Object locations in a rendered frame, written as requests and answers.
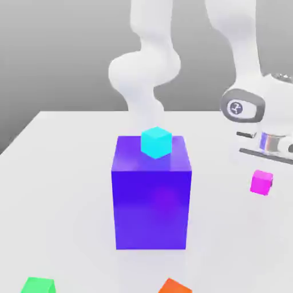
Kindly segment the small green cube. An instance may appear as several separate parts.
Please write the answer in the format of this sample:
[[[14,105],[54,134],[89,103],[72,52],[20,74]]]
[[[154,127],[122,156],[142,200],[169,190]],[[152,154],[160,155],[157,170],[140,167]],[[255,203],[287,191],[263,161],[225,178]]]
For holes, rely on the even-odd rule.
[[[21,293],[56,293],[53,279],[29,277]]]

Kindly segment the small cyan cube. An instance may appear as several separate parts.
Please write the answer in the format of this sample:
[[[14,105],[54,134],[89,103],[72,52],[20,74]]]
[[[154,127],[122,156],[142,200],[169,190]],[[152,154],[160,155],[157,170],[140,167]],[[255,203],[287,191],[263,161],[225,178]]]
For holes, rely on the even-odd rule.
[[[141,151],[153,159],[159,159],[171,153],[172,134],[160,127],[145,130],[141,134]]]

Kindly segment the small magenta cube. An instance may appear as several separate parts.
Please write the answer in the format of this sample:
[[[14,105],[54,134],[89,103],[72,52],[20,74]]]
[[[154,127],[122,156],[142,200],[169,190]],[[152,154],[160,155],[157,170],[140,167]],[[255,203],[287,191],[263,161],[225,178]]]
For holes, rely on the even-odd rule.
[[[252,175],[250,191],[267,196],[273,182],[273,174],[261,170],[256,170]]]

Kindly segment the small orange cube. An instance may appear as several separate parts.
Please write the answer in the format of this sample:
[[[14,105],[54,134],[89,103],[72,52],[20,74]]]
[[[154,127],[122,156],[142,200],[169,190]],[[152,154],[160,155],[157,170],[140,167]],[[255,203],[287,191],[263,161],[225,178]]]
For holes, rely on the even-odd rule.
[[[158,293],[192,293],[192,290],[181,283],[168,278]]]

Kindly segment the large purple box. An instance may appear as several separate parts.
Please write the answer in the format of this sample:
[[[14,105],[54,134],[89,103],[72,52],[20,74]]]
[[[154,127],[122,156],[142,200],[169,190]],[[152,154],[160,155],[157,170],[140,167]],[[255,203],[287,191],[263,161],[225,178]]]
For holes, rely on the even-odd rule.
[[[170,154],[153,159],[139,136],[117,139],[112,194],[118,250],[183,250],[187,244],[192,168],[184,138]]]

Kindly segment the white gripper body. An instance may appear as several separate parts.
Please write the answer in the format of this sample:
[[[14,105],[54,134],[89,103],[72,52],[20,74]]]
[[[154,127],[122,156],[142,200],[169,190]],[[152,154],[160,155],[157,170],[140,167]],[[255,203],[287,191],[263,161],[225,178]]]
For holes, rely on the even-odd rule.
[[[239,148],[237,161],[247,170],[265,172],[293,172],[293,159],[268,155],[253,149]]]

